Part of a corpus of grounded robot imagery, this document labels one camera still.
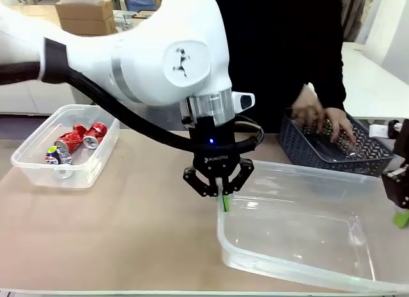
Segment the person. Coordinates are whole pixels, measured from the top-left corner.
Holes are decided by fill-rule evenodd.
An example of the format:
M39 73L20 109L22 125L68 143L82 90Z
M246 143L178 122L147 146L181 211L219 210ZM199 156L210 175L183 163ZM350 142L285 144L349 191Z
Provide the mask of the person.
M216 0L229 45L234 91L254 93L245 115L278 133L286 108L300 125L332 123L355 142L343 107L341 0ZM316 95L308 83L312 83Z

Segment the black basket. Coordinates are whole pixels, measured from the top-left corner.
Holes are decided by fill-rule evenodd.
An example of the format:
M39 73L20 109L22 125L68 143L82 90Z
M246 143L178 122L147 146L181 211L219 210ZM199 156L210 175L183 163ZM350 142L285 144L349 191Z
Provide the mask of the black basket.
M310 129L301 129L287 115L282 119L279 143L294 165L380 176L394 157L393 152L379 140L370 138L367 128L347 116L357 138L356 145L344 132L340 132L336 143L331 143L330 121L326 121L322 132L317 134L316 122Z

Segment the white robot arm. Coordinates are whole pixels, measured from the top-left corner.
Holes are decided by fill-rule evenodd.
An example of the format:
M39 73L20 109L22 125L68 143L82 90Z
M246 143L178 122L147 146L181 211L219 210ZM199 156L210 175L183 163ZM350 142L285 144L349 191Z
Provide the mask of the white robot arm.
M216 195L215 178L223 179L229 194L240 189L241 183L229 185L228 176L244 162L240 153L254 149L261 136L235 143L233 119L254 105L254 95L231 90L228 43L215 0L164 0L137 28L92 38L72 35L0 5L0 47L0 84L13 78L31 80L33 74L44 82L67 82L127 124L131 118L131 123L141 118L131 117L124 104L180 102L183 123L194 143L191 149L171 144L175 135L155 138L162 132L155 126L150 133L149 125L135 123L135 130L194 152L194 166L183 177L192 180L187 177L196 169L204 174L210 186L188 181L201 195Z

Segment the hand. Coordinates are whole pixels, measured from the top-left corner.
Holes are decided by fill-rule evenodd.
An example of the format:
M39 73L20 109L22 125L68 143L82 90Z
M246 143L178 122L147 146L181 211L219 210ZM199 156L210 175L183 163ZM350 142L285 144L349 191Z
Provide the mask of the hand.
M303 86L291 108L293 109L292 117L297 120L299 126L307 125L310 128L314 120L317 119L317 132L321 132L324 123L324 110L317 96L307 85Z
M357 139L353 134L352 125L348 118L346 117L346 114L343 110L336 109L334 107L329 107L325 109L325 114L327 115L332 124L331 142L335 142L336 140L338 140L339 129L341 127L342 129L344 129L352 143L356 144Z

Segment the white table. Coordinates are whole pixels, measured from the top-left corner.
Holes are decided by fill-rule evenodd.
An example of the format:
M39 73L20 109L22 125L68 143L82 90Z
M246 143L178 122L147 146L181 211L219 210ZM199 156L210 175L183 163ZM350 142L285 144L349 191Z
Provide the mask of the white table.
M357 119L409 118L409 85L362 55L343 47L346 111Z

